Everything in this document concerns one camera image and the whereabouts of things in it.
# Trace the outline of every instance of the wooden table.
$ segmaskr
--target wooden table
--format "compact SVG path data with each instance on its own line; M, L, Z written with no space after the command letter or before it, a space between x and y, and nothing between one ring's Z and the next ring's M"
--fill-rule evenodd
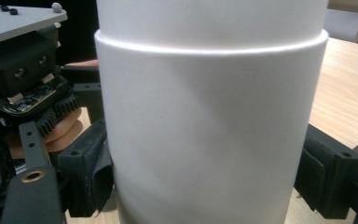
M310 123L347 147L358 146L358 44L329 39ZM297 195L294 190L286 224L349 224L353 221L353 212L347 220L324 220L310 211ZM111 201L99 215L68 218L68 223L117 224L117 210L114 207Z

